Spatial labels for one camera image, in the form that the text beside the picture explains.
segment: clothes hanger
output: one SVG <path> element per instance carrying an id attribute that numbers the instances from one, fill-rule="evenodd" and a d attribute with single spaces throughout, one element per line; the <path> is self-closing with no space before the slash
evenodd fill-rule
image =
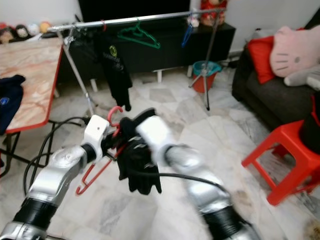
<path id="1" fill-rule="evenodd" d="M 161 47 L 160 42 L 158 42 L 157 39 L 155 39 L 155 37 L 153 37 L 151 34 L 147 33 L 145 30 L 143 30 L 140 27 L 140 20 L 138 18 L 137 18 L 137 20 L 138 20 L 138 23 L 134 27 L 128 27 L 128 28 L 124 28 L 124 29 L 120 30 L 117 33 L 118 38 L 132 41 L 132 42 L 135 42 L 138 44 L 146 45 L 146 46 L 149 46 L 149 47 L 152 47 L 155 49 L 159 49 Z M 140 39 L 124 35 L 124 33 L 130 33 L 130 32 L 135 37 L 138 37 L 138 38 L 147 37 L 148 39 L 151 39 L 153 41 L 153 44 L 150 42 L 142 41 Z"/>

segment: marble table top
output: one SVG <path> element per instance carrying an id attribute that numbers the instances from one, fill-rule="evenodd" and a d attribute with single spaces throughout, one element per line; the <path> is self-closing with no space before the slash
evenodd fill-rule
<path id="1" fill-rule="evenodd" d="M 23 98 L 6 133 L 38 128 L 48 122 L 61 55 L 58 38 L 0 45 L 0 78 L 25 77 Z"/>

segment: dark blue cloth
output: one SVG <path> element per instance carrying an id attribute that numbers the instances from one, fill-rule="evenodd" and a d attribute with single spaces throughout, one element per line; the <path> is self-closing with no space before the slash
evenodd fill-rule
<path id="1" fill-rule="evenodd" d="M 21 83 L 25 80 L 25 77 L 21 75 L 0 78 L 0 135 L 6 132 L 20 107 L 24 95 Z"/>

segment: black glove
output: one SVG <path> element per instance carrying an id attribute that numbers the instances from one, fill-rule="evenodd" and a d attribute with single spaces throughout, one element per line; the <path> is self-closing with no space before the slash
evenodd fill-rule
<path id="1" fill-rule="evenodd" d="M 117 150 L 123 148 L 117 157 L 120 171 L 119 180 L 129 179 L 131 192 L 138 190 L 139 193 L 148 195 L 153 185 L 158 193 L 162 192 L 160 177 L 141 176 L 139 173 L 159 173 L 158 167 L 153 164 L 151 152 L 145 141 L 137 134 L 136 127 L 148 117 L 154 116 L 155 110 L 150 109 L 134 120 L 127 117 L 120 121 L 120 134 L 123 139 Z"/>

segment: hanging clothes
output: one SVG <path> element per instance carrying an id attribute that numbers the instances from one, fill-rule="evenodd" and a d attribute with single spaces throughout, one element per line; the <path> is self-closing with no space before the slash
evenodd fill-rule
<path id="1" fill-rule="evenodd" d="M 0 135 L 6 132 L 20 107 L 24 94 L 21 84 L 25 80 L 25 77 L 21 75 L 0 78 Z"/>
<path id="2" fill-rule="evenodd" d="M 93 44 L 98 60 L 102 64 L 104 75 L 109 83 L 112 97 L 116 100 L 118 106 L 125 105 L 125 110 L 130 111 L 128 89 L 132 87 L 132 82 L 116 46 L 104 32 L 94 35 Z"/>

